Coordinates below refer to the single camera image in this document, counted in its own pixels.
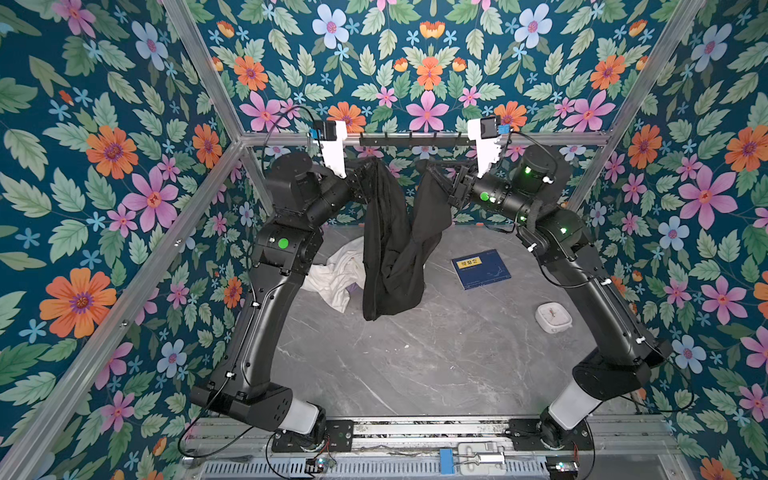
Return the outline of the black cloth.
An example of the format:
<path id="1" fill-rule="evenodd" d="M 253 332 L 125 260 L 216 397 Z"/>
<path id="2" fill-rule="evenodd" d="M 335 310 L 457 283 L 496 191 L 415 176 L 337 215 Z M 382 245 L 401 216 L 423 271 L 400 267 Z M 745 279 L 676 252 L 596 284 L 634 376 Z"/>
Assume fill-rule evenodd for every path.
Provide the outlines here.
<path id="1" fill-rule="evenodd" d="M 418 306 L 425 291 L 424 265 L 452 225 L 448 195 L 434 175 L 421 176 L 409 208 L 398 180 L 381 161 L 363 181 L 363 317 L 375 321 Z"/>

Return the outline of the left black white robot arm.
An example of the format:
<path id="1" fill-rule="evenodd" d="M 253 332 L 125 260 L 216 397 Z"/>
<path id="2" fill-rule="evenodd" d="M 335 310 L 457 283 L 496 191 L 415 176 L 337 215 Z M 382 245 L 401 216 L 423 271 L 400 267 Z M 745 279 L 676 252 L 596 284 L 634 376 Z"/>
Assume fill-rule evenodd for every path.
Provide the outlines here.
<path id="1" fill-rule="evenodd" d="M 245 305 L 221 362 L 192 388 L 192 403 L 260 430 L 292 433 L 308 447 L 323 443 L 324 409 L 272 382 L 271 367 L 290 307 L 322 245 L 323 224 L 348 203 L 365 200 L 374 172 L 372 161 L 359 160 L 339 177 L 303 152 L 273 163 L 266 187 L 274 214 L 256 236 Z"/>

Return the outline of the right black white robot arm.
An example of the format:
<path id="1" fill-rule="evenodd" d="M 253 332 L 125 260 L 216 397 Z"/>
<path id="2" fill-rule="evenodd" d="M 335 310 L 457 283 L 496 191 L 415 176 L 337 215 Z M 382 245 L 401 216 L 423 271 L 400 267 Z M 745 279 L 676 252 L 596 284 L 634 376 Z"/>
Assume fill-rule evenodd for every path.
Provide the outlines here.
<path id="1" fill-rule="evenodd" d="M 514 221 L 517 238 L 545 277 L 566 290 L 596 342 L 540 416 L 535 437 L 549 449 L 560 449 L 602 403 L 648 384 L 653 369 L 671 355 L 671 344 L 637 319 L 600 260 L 584 221 L 559 205 L 572 167 L 557 149 L 528 146 L 508 179 L 469 164 L 461 165 L 453 179 L 436 167 L 429 171 L 453 206 L 475 203 Z"/>

